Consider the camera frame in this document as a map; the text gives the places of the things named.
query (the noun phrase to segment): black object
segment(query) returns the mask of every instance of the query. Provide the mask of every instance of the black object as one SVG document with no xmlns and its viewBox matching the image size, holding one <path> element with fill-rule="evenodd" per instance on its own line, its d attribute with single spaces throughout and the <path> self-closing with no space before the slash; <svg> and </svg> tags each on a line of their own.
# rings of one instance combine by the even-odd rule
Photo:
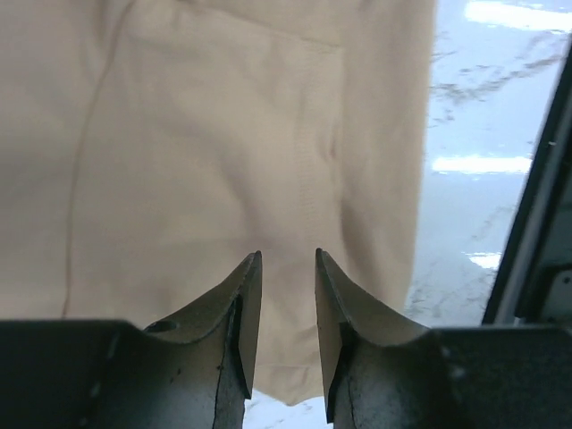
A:
<svg viewBox="0 0 572 429">
<path fill-rule="evenodd" d="M 322 250 L 316 305 L 334 429 L 572 428 L 572 338 L 555 326 L 431 329 Z"/>
<path fill-rule="evenodd" d="M 262 260 L 142 332 L 121 321 L 0 323 L 3 429 L 241 428 Z"/>
<path fill-rule="evenodd" d="M 572 317 L 572 51 L 500 263 L 484 324 Z"/>
</svg>

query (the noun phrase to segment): beige cloth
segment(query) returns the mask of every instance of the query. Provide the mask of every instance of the beige cloth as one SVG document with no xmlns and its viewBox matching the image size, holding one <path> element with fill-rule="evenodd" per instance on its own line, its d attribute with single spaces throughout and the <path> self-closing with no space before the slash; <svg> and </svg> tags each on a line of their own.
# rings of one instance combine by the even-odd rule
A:
<svg viewBox="0 0 572 429">
<path fill-rule="evenodd" d="M 0 316 L 145 325 L 262 250 L 256 387 L 322 395 L 314 253 L 401 307 L 433 0 L 0 2 Z"/>
</svg>

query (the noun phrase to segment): cloth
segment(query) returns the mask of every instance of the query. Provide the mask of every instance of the cloth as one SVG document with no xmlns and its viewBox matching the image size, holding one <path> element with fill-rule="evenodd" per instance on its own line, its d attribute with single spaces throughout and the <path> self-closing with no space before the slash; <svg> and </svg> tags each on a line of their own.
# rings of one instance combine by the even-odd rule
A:
<svg viewBox="0 0 572 429">
<path fill-rule="evenodd" d="M 144 326 L 261 250 L 255 387 L 321 396 L 315 249 L 408 292 L 433 9 L 0 2 L 0 316 Z"/>
</svg>

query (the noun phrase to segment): white marble table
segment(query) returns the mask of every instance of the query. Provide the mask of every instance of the white marble table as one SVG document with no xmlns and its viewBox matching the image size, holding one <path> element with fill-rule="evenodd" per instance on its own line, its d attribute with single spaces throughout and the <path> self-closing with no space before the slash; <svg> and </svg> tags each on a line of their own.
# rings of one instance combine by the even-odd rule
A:
<svg viewBox="0 0 572 429">
<path fill-rule="evenodd" d="M 480 323 L 571 30 L 569 0 L 440 0 L 407 308 L 418 322 Z M 247 408 L 247 429 L 328 427 L 321 398 L 289 408 L 257 393 Z"/>
</svg>

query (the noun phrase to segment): screw hole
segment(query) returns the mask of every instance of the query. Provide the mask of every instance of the screw hole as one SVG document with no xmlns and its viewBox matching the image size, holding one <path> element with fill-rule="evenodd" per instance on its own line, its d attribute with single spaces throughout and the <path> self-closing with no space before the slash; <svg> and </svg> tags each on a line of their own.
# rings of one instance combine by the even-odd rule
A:
<svg viewBox="0 0 572 429">
<path fill-rule="evenodd" d="M 168 331 L 173 331 L 178 327 L 179 324 L 177 324 L 173 320 L 159 320 L 158 322 L 150 324 L 147 328 L 145 328 L 145 332 L 148 333 L 168 332 Z"/>
</svg>

